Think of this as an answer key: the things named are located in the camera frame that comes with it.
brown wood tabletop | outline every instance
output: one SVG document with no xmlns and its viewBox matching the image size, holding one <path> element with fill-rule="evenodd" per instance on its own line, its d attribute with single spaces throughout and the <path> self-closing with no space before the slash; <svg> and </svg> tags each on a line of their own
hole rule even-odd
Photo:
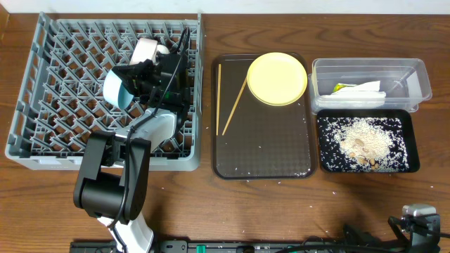
<svg viewBox="0 0 450 253">
<path fill-rule="evenodd" d="M 32 171 L 4 148 L 37 14 L 12 14 L 0 48 L 0 252 L 68 252 L 73 240 L 111 240 L 74 206 L 77 171 Z M 51 15 L 52 18 L 196 18 L 196 15 Z M 149 173 L 143 215 L 160 235 L 191 240 L 342 238 L 344 223 L 394 239 L 389 216 L 427 203 L 450 232 L 450 16 L 204 15 L 201 165 Z M 296 52 L 316 58 L 400 57 L 425 62 L 433 98 L 412 114 L 421 168 L 414 174 L 327 174 L 306 180 L 224 181 L 211 169 L 212 61 L 225 53 Z M 443 252 L 450 240 L 441 240 Z"/>
</svg>

black tray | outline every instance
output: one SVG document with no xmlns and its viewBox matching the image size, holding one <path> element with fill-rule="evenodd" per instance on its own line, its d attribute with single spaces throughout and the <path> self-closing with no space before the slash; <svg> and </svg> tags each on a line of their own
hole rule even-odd
<svg viewBox="0 0 450 253">
<path fill-rule="evenodd" d="M 398 172 L 416 172 L 420 169 L 419 156 L 416 146 L 416 139 L 414 138 L 413 122 L 410 114 L 405 110 L 321 110 L 317 114 L 317 132 L 319 135 L 319 149 L 321 150 L 319 159 L 323 169 L 329 172 L 365 172 L 365 171 L 347 171 L 346 169 L 330 169 L 327 162 L 331 159 L 331 154 L 336 154 L 338 157 L 343 156 L 336 144 L 330 145 L 330 142 L 324 138 L 325 127 L 320 127 L 319 119 L 323 117 L 350 117 L 350 118 L 397 118 L 401 122 L 401 130 L 403 132 L 403 139 L 406 147 L 407 160 L 409 169 Z"/>
<path fill-rule="evenodd" d="M 307 69 L 301 56 L 290 55 Z M 317 167 L 308 90 L 294 103 L 277 107 L 257 100 L 245 87 L 225 135 L 221 134 L 247 70 L 258 56 L 224 55 L 212 65 L 212 168 L 222 179 L 304 179 Z M 219 64 L 220 128 L 216 136 Z"/>
</svg>

yellow bowl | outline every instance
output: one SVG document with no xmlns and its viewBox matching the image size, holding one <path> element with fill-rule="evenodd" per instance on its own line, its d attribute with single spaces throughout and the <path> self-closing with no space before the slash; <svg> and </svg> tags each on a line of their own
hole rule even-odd
<svg viewBox="0 0 450 253">
<path fill-rule="evenodd" d="M 247 85 L 253 96 L 268 105 L 294 103 L 307 88 L 303 65 L 286 53 L 266 53 L 248 69 Z"/>
</svg>

gray basket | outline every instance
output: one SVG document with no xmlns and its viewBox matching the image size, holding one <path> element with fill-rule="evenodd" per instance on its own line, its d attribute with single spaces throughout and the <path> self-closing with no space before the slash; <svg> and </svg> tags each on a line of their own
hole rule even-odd
<svg viewBox="0 0 450 253">
<path fill-rule="evenodd" d="M 30 169 L 79 169 L 89 134 L 133 122 L 145 108 L 105 101 L 103 81 L 128 65 L 139 38 L 176 44 L 191 29 L 191 108 L 180 132 L 152 153 L 150 170 L 192 171 L 200 164 L 203 24 L 198 20 L 51 20 L 39 15 L 20 88 L 6 156 Z"/>
</svg>

wooden stick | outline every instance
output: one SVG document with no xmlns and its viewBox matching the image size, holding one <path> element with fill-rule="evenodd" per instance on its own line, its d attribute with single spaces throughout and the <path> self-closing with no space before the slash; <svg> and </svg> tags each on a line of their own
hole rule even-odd
<svg viewBox="0 0 450 253">
<path fill-rule="evenodd" d="M 219 64 L 219 77 L 218 77 L 218 88 L 217 88 L 217 111 L 216 111 L 216 136 L 219 135 L 219 113 L 220 113 L 220 80 L 221 80 L 221 70 L 222 64 Z"/>
<path fill-rule="evenodd" d="M 242 84 L 242 87 L 240 88 L 238 98 L 234 102 L 233 109 L 231 110 L 230 116 L 228 117 L 228 120 L 226 121 L 225 129 L 224 129 L 224 132 L 222 133 L 222 135 L 225 134 L 225 131 L 228 128 L 228 124 L 230 124 L 231 118 L 233 117 L 233 114 L 234 114 L 234 110 L 236 109 L 236 106 L 238 106 L 240 95 L 242 95 L 242 92 L 244 91 L 246 84 L 247 84 L 247 77 L 245 78 L 244 83 Z"/>
</svg>

